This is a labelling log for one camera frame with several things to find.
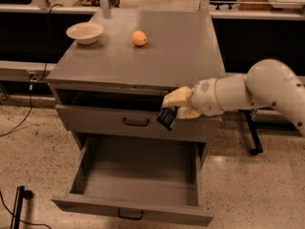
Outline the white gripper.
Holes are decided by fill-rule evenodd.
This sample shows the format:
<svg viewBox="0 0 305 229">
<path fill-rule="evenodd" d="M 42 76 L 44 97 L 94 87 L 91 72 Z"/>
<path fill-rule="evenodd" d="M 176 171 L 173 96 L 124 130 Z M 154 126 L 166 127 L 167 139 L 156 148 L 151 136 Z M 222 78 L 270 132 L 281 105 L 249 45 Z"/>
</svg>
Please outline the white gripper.
<svg viewBox="0 0 305 229">
<path fill-rule="evenodd" d="M 224 111 L 215 92 L 216 82 L 216 78 L 210 78 L 198 81 L 192 89 L 188 86 L 178 88 L 164 97 L 162 107 L 179 107 L 176 116 L 178 119 L 222 115 Z"/>
</svg>

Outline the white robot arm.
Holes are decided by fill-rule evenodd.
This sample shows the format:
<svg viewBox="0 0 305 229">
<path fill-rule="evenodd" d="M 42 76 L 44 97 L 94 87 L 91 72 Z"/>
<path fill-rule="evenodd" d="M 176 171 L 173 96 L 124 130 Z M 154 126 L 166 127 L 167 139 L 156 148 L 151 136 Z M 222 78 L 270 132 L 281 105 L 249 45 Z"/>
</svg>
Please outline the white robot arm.
<svg viewBox="0 0 305 229">
<path fill-rule="evenodd" d="M 164 108 L 179 119 L 217 116 L 229 111 L 271 108 L 305 135 L 305 87 L 286 64 L 274 59 L 255 63 L 247 73 L 198 81 L 167 94 Z"/>
</svg>

